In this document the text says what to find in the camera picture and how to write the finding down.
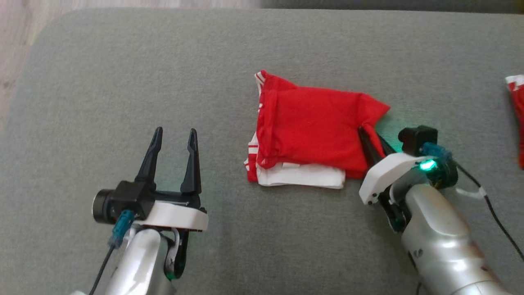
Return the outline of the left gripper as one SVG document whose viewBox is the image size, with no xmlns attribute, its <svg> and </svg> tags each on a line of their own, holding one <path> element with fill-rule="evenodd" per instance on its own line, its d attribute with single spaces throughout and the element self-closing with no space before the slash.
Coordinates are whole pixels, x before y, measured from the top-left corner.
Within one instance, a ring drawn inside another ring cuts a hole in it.
<svg viewBox="0 0 524 295">
<path fill-rule="evenodd" d="M 135 182 L 146 183 L 153 191 L 156 190 L 156 166 L 162 141 L 163 127 L 157 127 L 134 179 Z M 154 192 L 155 203 L 148 217 L 140 221 L 141 225 L 191 231 L 206 231 L 208 229 L 207 211 L 201 206 L 199 197 L 201 193 L 201 172 L 198 133 L 194 128 L 190 130 L 187 151 L 189 157 L 185 178 L 180 186 L 181 193 Z"/>
</svg>

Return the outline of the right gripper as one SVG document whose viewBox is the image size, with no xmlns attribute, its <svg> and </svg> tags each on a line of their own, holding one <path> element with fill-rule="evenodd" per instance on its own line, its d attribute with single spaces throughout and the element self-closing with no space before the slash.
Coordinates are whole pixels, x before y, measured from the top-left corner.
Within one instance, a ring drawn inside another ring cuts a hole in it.
<svg viewBox="0 0 524 295">
<path fill-rule="evenodd" d="M 369 133 L 364 126 L 359 127 L 359 139 L 368 167 L 359 196 L 364 204 L 374 204 L 378 195 L 388 186 L 426 161 L 426 157 L 414 157 L 397 151 L 375 131 Z"/>
</svg>

